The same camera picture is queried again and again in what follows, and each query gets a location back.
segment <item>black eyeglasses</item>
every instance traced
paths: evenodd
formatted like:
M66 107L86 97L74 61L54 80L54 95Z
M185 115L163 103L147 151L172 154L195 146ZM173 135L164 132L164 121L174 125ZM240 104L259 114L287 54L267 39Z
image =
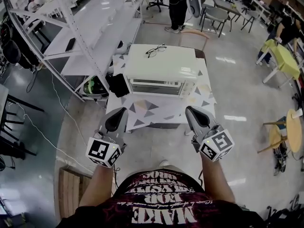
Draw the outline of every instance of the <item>black eyeglasses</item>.
M151 49L149 51L146 52L146 54L148 55L148 58L150 57L154 57L157 54L157 51L164 51L167 47L165 46L165 44L160 44L157 48Z

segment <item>person in black shirt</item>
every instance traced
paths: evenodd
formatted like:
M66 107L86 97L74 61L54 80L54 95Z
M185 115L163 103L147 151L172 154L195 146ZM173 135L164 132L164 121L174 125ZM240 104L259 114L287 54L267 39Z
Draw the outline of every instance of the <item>person in black shirt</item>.
M113 169L97 166L79 208L58 228L265 228L255 212L235 204L219 161L201 159L205 189L163 161L156 170L127 177L112 197Z
M295 56L297 51L297 39L301 36L301 27L303 27L303 24L301 24L300 19L295 13L293 13L291 16L284 16L281 23L279 23L273 29L266 41L274 39L283 46L285 46L288 42L294 40L293 46ZM260 58L262 54L263 52L260 51L257 57ZM263 59L266 61L267 64L269 64L270 58L271 54L267 53Z

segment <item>gray floor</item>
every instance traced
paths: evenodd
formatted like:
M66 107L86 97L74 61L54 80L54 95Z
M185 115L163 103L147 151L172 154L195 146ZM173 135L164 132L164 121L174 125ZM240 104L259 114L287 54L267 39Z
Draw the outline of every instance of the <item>gray floor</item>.
M207 3L213 5L212 0L207 0ZM143 17L146 22L153 24L141 25L136 43L178 44L179 34L164 31L164 24L171 23L167 8L163 8L161 13L155 7L148 12L144 8ZM257 66L255 61L268 33L258 22L254 23L250 33L249 26L240 31L242 22L242 19L234 22L231 32L230 24L227 23L220 38L207 33L210 40L204 52L212 92L217 101L217 121L228 128L236 143L230 154L221 160L225 176L237 203L246 205L265 217L268 205L276 209L288 208L289 201L304 188L301 162L296 161L290 153L286 171L278 176L273 176L275 160L272 151L257 154L258 150L268 146L269 128L263 127L262 123L275 121L286 115L290 108L295 108L291 99L295 89L289 84L282 89L278 88L286 80L282 73L278 73L267 84L262 83L262 79L271 69L265 65ZM200 28L199 19L191 18L187 26ZM208 20L205 22L205 29L212 29ZM182 41L182 46L198 49L202 44L203 41L197 36L186 36ZM71 111L81 112L81 115L73 116L77 117L80 130L87 141L98 128L104 109L95 102L87 102L83 106L73 101L70 105ZM72 129L70 124L71 120L65 116L59 148L64 149L86 168L94 170L92 162L85 157L86 148L77 130ZM186 125L181 125L176 130L144 127L132 134L126 134L124 140L128 147L116 162L116 167L121 168L118 172L118 183L129 173L155 167L164 159L198 179L201 160L190 143L192 136L184 136L185 129ZM303 150L296 153L295 158L299 158L302 152ZM90 173L70 160L66 160L66 163L81 172Z
M42 31L52 40L60 31L60 27L46 23ZM41 48L38 40L31 35L35 44ZM52 60L52 64L58 71L61 71L67 58ZM25 107L34 125L56 146L64 117L64 110L59 104L52 85L51 73L47 69L39 71L32 90L27 94L26 88L30 83L33 74L21 66L11 65L5 75L0 79L9 89L9 94L36 105L45 110L41 113ZM77 77L68 77L71 85L79 80ZM71 92L54 77L55 88L58 91L61 103L67 105ZM16 105L7 105L7 110L17 112L18 116L10 116L10 120L23 121L23 111ZM43 138L34 128L29 119L25 119L23 126L10 124L13 128L13 135L24 142L26 148L37 153L37 156L27 155L23 161L15 159L16 170L6 168L0 175L0 196L13 214L25 212L29 221L35 227L50 227L57 225L54 209L54 166L56 149ZM3 157L6 165L10 166L10 158Z

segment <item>yellow-green cloth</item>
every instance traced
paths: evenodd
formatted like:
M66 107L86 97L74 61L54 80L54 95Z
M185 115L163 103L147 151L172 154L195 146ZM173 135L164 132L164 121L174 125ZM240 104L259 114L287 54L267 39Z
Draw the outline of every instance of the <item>yellow-green cloth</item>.
M273 39L266 41L261 49L265 52L269 48L275 56L278 63L277 67L280 71L290 74L294 79L298 79L300 75L300 69L291 55L290 51L283 47L282 45L276 45Z

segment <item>black smartphone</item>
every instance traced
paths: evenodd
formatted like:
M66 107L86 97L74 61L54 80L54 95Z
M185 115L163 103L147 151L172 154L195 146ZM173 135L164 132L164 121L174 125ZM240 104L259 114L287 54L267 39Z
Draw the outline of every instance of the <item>black smartphone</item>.
M67 45L67 47L66 47L66 51L70 51L70 50L73 49L73 46L74 46L74 44L75 44L75 41L76 41L75 38L70 39L70 41L68 42L68 45Z

